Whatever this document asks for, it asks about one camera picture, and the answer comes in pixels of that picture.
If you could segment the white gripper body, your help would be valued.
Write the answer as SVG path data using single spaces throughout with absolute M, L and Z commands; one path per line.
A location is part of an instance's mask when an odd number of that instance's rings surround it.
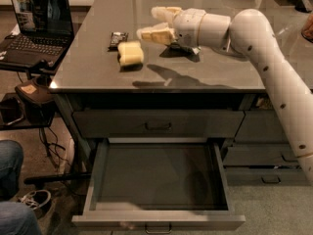
M 187 9 L 178 13 L 173 20 L 177 42 L 183 47 L 197 47 L 198 33 L 205 10 Z

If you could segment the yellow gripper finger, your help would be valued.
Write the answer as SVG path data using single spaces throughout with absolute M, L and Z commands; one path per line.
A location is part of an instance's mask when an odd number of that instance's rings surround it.
M 159 23 L 154 26 L 139 28 L 139 39 L 163 45 L 170 45 L 175 41 L 175 30 L 168 23 Z
M 153 7 L 151 9 L 155 19 L 168 24 L 173 24 L 174 18 L 181 12 L 181 7 Z

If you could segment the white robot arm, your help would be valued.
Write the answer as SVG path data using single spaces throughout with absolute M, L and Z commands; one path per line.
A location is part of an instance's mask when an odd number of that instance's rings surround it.
M 160 23 L 137 30 L 141 40 L 198 53 L 202 47 L 242 55 L 257 70 L 307 180 L 313 182 L 313 93 L 283 55 L 272 26 L 255 9 L 234 17 L 201 9 L 154 7 Z

